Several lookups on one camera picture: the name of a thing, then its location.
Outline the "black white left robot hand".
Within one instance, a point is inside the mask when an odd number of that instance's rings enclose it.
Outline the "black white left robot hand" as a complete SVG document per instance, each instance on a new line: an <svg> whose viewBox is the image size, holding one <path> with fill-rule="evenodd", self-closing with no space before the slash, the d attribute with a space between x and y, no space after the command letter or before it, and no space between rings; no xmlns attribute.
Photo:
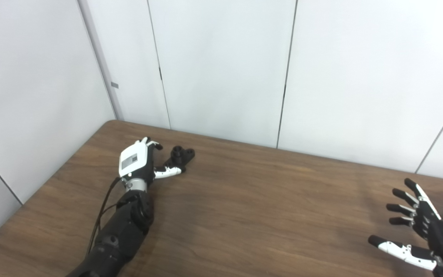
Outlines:
<svg viewBox="0 0 443 277"><path fill-rule="evenodd" d="M156 167L153 157L155 149L162 150L163 146L151 140L150 137L137 140L124 149L120 154L118 175L127 181L141 179L150 185L155 179L180 175L186 171L186 168L182 165Z"/></svg>

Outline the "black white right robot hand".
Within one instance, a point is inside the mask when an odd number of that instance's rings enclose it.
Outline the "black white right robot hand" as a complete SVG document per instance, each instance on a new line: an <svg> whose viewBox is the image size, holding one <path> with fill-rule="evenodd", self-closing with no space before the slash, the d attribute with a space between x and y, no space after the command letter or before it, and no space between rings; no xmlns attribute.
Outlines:
<svg viewBox="0 0 443 277"><path fill-rule="evenodd" d="M390 218L389 223L410 227L427 242L428 247L403 244L376 235L369 236L368 243L405 263L431 271L434 277L443 277L443 217L419 184L409 178L404 184L411 189L411 194L398 188L393 188L392 193L408 206L387 204L388 211L401 213L399 217Z"/></svg>

